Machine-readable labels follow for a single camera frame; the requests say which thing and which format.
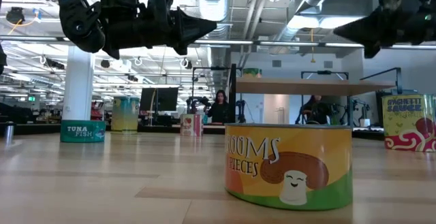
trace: wooden floor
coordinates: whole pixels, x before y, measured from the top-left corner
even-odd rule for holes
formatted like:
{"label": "wooden floor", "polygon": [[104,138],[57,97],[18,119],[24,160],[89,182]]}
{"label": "wooden floor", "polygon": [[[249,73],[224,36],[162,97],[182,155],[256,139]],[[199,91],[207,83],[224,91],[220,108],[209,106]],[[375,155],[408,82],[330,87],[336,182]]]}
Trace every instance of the wooden floor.
{"label": "wooden floor", "polygon": [[59,135],[0,144],[0,224],[436,223],[436,154],[354,140],[354,203],[323,212],[256,206],[223,190],[223,135]]}

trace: computer monitor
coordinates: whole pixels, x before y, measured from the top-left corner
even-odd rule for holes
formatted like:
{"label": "computer monitor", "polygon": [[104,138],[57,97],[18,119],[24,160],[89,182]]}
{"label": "computer monitor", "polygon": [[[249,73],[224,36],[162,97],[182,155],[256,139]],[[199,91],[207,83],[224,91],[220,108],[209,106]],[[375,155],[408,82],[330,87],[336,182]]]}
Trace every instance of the computer monitor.
{"label": "computer monitor", "polygon": [[177,110],[178,88],[145,88],[142,89],[140,110],[149,111],[153,99],[152,110],[155,110],[156,99],[157,109],[159,111],[176,111]]}

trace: ceiling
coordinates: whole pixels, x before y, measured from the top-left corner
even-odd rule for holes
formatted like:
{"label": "ceiling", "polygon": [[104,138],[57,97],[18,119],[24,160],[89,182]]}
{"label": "ceiling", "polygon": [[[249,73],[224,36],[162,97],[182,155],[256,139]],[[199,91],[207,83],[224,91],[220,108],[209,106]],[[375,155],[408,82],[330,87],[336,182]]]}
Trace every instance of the ceiling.
{"label": "ceiling", "polygon": [[[99,0],[88,0],[89,3],[96,1]],[[243,38],[243,29],[251,1],[253,0],[229,0],[228,15],[222,20],[222,24],[230,28],[227,39]],[[289,4],[290,0],[280,0],[278,2],[266,0],[253,38],[272,37],[278,34],[289,20],[287,16]],[[200,12],[202,13],[201,17],[214,18],[216,12],[212,10],[207,13],[199,5],[198,0],[174,0],[172,7],[180,6],[187,14],[192,16],[200,16]],[[64,36],[59,21],[59,7],[56,0],[3,0],[1,6],[0,35]],[[11,7],[24,8],[23,12],[26,18],[24,23],[27,26],[19,26],[12,31],[14,25],[5,19],[5,15]],[[40,13],[40,19],[35,18],[36,10]],[[344,41],[344,39],[333,36],[331,29],[322,28],[315,28],[312,31],[299,31],[296,37],[300,41],[325,42],[326,39],[332,39],[332,37],[336,42]],[[51,103],[62,102],[65,74],[62,72],[57,75],[48,74],[53,70],[47,64],[44,64],[44,57],[67,66],[68,46],[60,44],[24,44],[20,42],[3,42],[2,46],[8,55],[8,69],[6,71],[18,71],[18,74],[2,76],[1,94],[38,93],[47,97],[44,101]],[[222,48],[225,49],[224,52],[233,50],[229,50],[225,46]],[[310,51],[312,51],[312,48],[300,48],[296,53],[304,55]],[[315,52],[323,53],[335,53],[337,51],[336,48],[315,50]],[[179,102],[183,104],[191,92],[190,83],[192,79],[190,75],[192,75],[192,71],[182,67],[181,61],[184,59],[190,60],[194,67],[210,67],[214,65],[214,57],[211,56],[211,53],[213,53],[213,50],[208,46],[189,48],[188,55],[184,57],[177,55],[171,48],[161,46],[150,50],[134,48],[122,50],[122,61],[115,61],[105,52],[100,51],[95,55],[95,73],[103,75],[95,76],[94,98],[110,101],[110,97],[113,97],[113,95],[139,96],[141,87],[154,84],[174,84],[181,86]],[[101,67],[100,63],[104,59],[111,61],[110,68]],[[35,73],[19,74],[20,71],[34,71]],[[114,72],[131,73],[140,80],[139,82],[132,82],[127,79],[127,76],[108,75]],[[168,77],[157,77],[162,74],[167,74]],[[214,92],[220,89],[226,81],[225,73],[216,76],[210,71],[197,71],[196,75],[199,76],[199,80],[194,87],[196,95],[205,95],[209,98],[212,98]],[[23,87],[17,88],[16,85],[23,85]],[[55,95],[55,98],[49,98],[53,97],[52,95],[49,96],[49,93],[58,95]]]}

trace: mushroom can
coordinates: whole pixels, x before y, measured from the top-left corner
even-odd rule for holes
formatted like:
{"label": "mushroom can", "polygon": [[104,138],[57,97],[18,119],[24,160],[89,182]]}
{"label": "mushroom can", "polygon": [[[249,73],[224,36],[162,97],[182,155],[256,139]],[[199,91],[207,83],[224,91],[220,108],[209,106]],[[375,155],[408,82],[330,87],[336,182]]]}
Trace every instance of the mushroom can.
{"label": "mushroom can", "polygon": [[436,152],[432,95],[389,95],[382,99],[387,149]]}
{"label": "mushroom can", "polygon": [[225,128],[225,188],[263,206],[328,210],[352,202],[351,129]]}

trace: green label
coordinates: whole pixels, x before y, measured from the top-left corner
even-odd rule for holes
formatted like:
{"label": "green label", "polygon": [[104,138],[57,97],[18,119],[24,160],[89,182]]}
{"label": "green label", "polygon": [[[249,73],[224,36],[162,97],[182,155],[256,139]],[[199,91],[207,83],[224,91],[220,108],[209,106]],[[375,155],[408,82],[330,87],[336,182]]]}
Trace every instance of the green label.
{"label": "green label", "polygon": [[104,142],[104,121],[62,121],[61,142]]}

